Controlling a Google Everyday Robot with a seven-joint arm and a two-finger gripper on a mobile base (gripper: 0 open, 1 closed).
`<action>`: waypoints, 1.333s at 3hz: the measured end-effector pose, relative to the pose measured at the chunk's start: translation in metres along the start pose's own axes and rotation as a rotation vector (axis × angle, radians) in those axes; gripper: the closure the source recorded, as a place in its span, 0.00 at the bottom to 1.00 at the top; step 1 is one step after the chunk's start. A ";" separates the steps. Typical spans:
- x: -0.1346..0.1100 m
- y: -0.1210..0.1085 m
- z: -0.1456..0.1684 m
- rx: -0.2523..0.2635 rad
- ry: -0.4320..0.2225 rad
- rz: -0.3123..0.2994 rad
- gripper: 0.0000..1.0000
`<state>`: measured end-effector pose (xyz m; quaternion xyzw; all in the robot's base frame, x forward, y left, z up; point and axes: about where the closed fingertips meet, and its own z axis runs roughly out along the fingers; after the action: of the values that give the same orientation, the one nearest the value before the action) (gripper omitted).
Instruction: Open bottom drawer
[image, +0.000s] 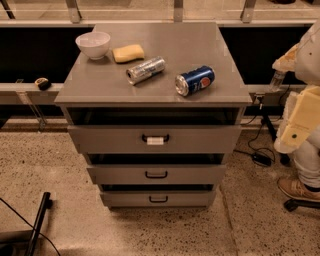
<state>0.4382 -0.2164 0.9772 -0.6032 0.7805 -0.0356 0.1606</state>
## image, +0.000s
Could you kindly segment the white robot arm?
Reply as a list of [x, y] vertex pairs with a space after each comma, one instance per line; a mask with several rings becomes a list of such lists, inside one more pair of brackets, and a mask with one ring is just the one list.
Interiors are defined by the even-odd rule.
[[275, 149], [291, 153], [320, 124], [320, 21], [317, 20], [272, 68], [282, 73], [294, 72], [306, 84], [299, 94], [291, 94], [286, 102], [284, 121], [277, 132]]

